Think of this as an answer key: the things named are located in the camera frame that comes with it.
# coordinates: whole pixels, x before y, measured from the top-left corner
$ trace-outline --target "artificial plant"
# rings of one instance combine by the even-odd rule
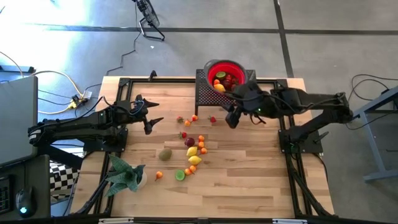
[[[108,172],[106,180],[113,183],[113,185],[105,196],[112,196],[125,188],[136,192],[142,179],[145,165],[138,165],[136,168],[132,168],[127,162],[116,156],[109,155],[109,159],[113,168],[111,169],[112,171]]]

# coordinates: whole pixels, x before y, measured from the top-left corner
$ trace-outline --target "red bowl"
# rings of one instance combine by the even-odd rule
[[[218,72],[225,72],[227,74],[231,74],[235,78],[238,79],[239,85],[245,84],[247,82],[247,74],[245,69],[238,63],[227,61],[227,60],[220,60],[212,65],[209,66],[207,71],[207,83],[209,86],[216,91],[217,93],[221,93],[220,91],[214,89],[213,87],[213,80],[216,77]]]

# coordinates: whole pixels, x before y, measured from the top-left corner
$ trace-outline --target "keyboard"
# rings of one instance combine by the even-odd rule
[[[11,206],[11,181],[10,177],[0,177],[0,214],[10,212]]]

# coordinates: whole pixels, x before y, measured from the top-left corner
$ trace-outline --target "white pot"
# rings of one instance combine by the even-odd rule
[[[147,183],[147,174],[146,174],[145,171],[144,171],[144,172],[142,173],[141,182],[139,182],[137,188],[138,188],[138,189],[143,188],[143,187],[146,185],[146,183]]]

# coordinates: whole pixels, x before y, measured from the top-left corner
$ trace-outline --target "computer monitor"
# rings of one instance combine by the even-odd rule
[[[37,124],[37,77],[0,84],[0,167],[36,156],[27,128]]]

